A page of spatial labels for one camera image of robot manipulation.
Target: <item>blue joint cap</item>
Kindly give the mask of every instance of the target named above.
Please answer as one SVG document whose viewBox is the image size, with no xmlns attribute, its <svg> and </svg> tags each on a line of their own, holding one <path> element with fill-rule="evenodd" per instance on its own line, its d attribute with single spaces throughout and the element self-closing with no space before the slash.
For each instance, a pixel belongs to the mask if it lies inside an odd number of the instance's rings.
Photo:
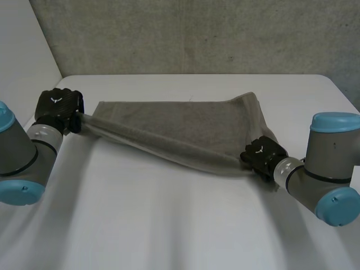
<svg viewBox="0 0 360 270">
<path fill-rule="evenodd" d="M 317 203 L 315 215 L 337 227 L 354 221 L 360 213 L 360 195 L 351 187 L 339 187 L 325 194 Z"/>
<path fill-rule="evenodd" d="M 0 101 L 0 133 L 8 129 L 15 122 L 14 113 Z"/>
<path fill-rule="evenodd" d="M 45 191 L 42 184 L 27 180 L 0 181 L 0 201 L 10 205 L 37 203 Z"/>
<path fill-rule="evenodd" d="M 339 133 L 360 128 L 360 115 L 349 112 L 321 112 L 314 115 L 311 131 L 321 133 Z"/>
</svg>

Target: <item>folded towel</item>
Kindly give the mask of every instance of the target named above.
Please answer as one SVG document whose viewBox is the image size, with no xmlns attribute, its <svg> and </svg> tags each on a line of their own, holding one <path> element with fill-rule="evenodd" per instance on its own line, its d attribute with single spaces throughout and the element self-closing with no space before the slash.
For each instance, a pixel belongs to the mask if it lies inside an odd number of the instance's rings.
<svg viewBox="0 0 360 270">
<path fill-rule="evenodd" d="M 221 102 L 100 102 L 83 129 L 209 173 L 244 176 L 239 157 L 266 126 L 253 93 Z"/>
</svg>

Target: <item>towel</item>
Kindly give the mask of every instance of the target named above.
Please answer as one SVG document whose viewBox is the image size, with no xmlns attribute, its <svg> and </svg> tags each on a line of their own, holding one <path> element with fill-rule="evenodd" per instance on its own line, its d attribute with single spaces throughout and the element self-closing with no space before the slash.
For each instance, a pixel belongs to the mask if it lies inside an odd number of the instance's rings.
<svg viewBox="0 0 360 270">
<path fill-rule="evenodd" d="M 240 160 L 251 141 L 276 141 L 251 92 L 220 102 L 100 102 L 81 119 L 84 131 L 225 176 L 251 174 Z"/>
</svg>

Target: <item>black ring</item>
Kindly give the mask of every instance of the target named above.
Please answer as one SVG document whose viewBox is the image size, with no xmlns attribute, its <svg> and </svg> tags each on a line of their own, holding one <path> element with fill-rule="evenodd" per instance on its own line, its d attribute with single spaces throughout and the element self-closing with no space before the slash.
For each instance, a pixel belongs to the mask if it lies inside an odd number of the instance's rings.
<svg viewBox="0 0 360 270">
<path fill-rule="evenodd" d="M 293 170 L 289 173 L 289 175 L 286 177 L 285 188 L 286 188 L 287 193 L 290 194 L 289 189 L 288 189 L 288 185 L 289 185 L 289 180 L 290 180 L 291 176 L 293 176 L 293 174 L 294 174 L 298 169 L 303 168 L 303 167 L 304 167 L 304 165 L 300 165 L 300 166 L 296 167 L 296 168 L 293 169 Z"/>
<path fill-rule="evenodd" d="M 32 139 L 31 141 L 36 142 L 36 143 L 40 143 L 41 145 L 45 145 L 45 146 L 49 147 L 55 153 L 55 155 L 57 156 L 56 149 L 50 143 L 40 141 L 38 139 Z"/>
<path fill-rule="evenodd" d="M 333 184 L 348 184 L 348 183 L 351 182 L 351 177 L 346 178 L 346 179 L 329 178 L 329 177 L 324 177 L 324 176 L 320 176 L 320 175 L 311 173 L 306 169 L 305 169 L 305 174 L 307 176 L 310 176 L 311 178 L 316 179 L 316 180 L 319 180 L 319 181 L 322 181 L 322 182 L 333 183 Z"/>
<path fill-rule="evenodd" d="M 14 170 L 10 173 L 1 173 L 0 176 L 1 177 L 8 177 L 8 176 L 14 176 L 15 174 L 21 173 L 24 170 L 28 169 L 28 167 L 30 167 L 31 165 L 34 164 L 34 162 L 37 160 L 38 156 L 39 156 L 39 152 L 37 147 L 35 146 L 36 152 L 34 157 L 31 159 L 31 161 L 29 161 L 25 166 L 21 167 L 20 169 Z"/>
</svg>

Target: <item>gray towel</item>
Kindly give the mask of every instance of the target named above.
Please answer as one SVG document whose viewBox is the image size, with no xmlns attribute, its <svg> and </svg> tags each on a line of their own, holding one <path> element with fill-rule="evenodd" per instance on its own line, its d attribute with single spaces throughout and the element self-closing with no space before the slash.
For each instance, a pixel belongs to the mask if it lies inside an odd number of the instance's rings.
<svg viewBox="0 0 360 270">
<path fill-rule="evenodd" d="M 82 123 L 105 139 L 228 176 L 251 173 L 239 160 L 251 141 L 276 140 L 253 93 L 221 102 L 100 102 Z"/>
</svg>

